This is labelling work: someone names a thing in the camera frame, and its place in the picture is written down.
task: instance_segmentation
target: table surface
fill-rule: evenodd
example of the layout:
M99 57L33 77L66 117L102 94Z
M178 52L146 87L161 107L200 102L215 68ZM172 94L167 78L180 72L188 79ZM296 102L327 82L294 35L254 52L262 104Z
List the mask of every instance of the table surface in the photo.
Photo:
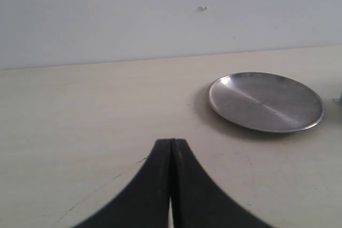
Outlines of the table surface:
M0 71L0 227L71 227L110 201L158 138L185 138L213 180L276 227L341 227L342 46ZM216 78L259 71L323 99L314 129L233 125Z

